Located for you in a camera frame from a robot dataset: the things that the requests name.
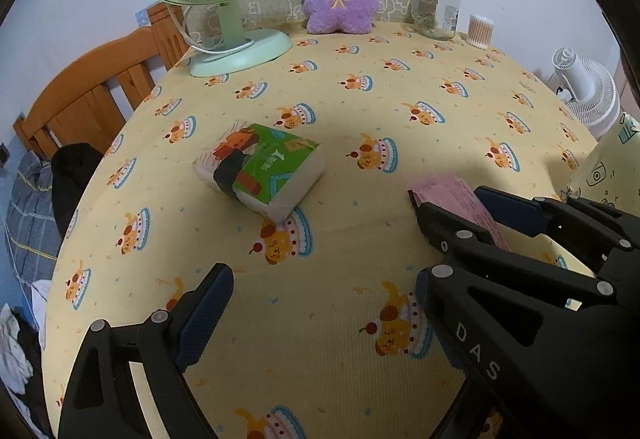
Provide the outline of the pink paper packet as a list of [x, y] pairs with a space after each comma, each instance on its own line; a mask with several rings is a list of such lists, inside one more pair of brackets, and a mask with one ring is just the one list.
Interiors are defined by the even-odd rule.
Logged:
[[409, 186], [409, 195], [419, 205], [432, 203], [475, 223], [489, 232], [498, 247], [509, 250], [509, 245], [500, 233], [494, 218], [463, 179], [453, 174], [422, 179]]

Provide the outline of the green tissue pack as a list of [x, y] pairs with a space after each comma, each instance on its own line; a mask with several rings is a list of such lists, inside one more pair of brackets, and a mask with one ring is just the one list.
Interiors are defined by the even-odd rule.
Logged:
[[197, 159], [196, 175], [273, 222], [282, 222], [326, 168], [320, 143], [238, 119]]

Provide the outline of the yellow cartoon fabric bin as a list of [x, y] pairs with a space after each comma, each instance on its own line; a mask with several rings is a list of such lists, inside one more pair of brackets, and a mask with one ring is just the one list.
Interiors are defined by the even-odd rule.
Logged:
[[622, 113], [573, 173], [560, 195], [563, 200], [570, 197], [594, 200], [638, 217], [639, 190], [639, 121]]

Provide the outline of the white cloth on bed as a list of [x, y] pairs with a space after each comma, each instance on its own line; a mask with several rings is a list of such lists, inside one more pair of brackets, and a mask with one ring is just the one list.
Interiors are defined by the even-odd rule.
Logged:
[[43, 398], [39, 335], [23, 311], [6, 300], [1, 303], [1, 381], [15, 396]]

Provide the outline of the white standing fan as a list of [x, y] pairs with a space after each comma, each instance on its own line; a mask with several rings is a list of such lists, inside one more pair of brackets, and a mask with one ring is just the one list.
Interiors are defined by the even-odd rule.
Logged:
[[556, 50], [551, 61], [561, 83], [556, 95], [591, 136], [600, 140], [620, 117], [620, 98], [613, 76], [604, 65], [581, 58], [568, 47]]

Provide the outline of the yellow patterned tablecloth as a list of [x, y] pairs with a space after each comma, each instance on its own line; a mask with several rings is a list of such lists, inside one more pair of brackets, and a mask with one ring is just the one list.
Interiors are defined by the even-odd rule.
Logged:
[[[454, 176], [552, 197], [594, 139], [500, 50], [394, 23], [291, 37], [282, 58], [242, 73], [174, 67], [108, 144], [50, 290], [52, 422], [93, 321], [139, 323], [216, 263], [233, 295], [186, 380], [220, 437], [425, 438], [444, 416], [463, 376], [412, 304], [439, 253], [409, 188]], [[194, 171], [241, 119], [321, 146], [321, 178], [280, 225]]]

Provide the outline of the blue plaid bedding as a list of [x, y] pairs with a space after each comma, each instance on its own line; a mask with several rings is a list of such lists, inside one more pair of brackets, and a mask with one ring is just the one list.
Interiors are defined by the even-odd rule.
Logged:
[[6, 246], [17, 280], [32, 283], [53, 277], [61, 235], [52, 205], [50, 162], [27, 152], [18, 165], [6, 212]]

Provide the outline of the cotton swab container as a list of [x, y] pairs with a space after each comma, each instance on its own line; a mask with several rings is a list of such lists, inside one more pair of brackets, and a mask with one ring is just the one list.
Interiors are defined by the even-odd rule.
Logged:
[[477, 49], [486, 50], [491, 43], [495, 23], [486, 16], [471, 14], [469, 18], [466, 42]]

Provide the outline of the glass mason jar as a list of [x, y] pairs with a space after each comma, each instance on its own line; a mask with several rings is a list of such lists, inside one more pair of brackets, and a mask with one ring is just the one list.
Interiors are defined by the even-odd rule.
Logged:
[[461, 0], [412, 0], [411, 15], [421, 35], [450, 40], [457, 32]]

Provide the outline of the black garment on chair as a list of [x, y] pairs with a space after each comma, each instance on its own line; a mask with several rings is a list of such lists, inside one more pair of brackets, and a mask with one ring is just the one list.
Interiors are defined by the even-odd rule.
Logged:
[[89, 143], [62, 146], [51, 159], [52, 208], [58, 233], [65, 237], [74, 212], [103, 154]]

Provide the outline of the wooden chair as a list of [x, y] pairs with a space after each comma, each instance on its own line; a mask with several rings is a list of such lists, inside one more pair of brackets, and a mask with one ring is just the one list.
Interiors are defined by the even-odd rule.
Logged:
[[105, 43], [67, 66], [43, 89], [13, 128], [28, 151], [43, 158], [58, 148], [88, 143], [104, 153], [125, 125], [108, 82], [117, 81], [131, 108], [137, 108], [155, 87], [149, 60], [160, 58], [172, 69], [189, 46], [176, 23], [180, 6], [160, 2], [145, 11], [150, 24]]

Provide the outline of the wall power socket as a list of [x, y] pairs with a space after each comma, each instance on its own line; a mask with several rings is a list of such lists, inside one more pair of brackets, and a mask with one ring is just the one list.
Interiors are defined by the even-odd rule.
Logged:
[[0, 144], [0, 167], [3, 168], [7, 162], [9, 162], [10, 159], [10, 152], [8, 150], [8, 148], [6, 147], [6, 144], [1, 143]]

